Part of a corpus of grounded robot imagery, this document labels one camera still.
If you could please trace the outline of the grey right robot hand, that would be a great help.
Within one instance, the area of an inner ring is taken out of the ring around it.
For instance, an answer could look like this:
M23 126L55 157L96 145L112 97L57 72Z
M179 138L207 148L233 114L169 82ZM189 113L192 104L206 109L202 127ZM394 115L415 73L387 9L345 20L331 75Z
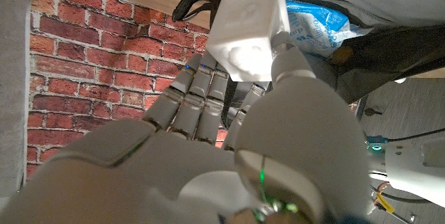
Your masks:
M2 223L365 223L365 136L283 31L269 93L248 102L235 144L208 139L219 112L186 68L139 120L59 150L1 211Z

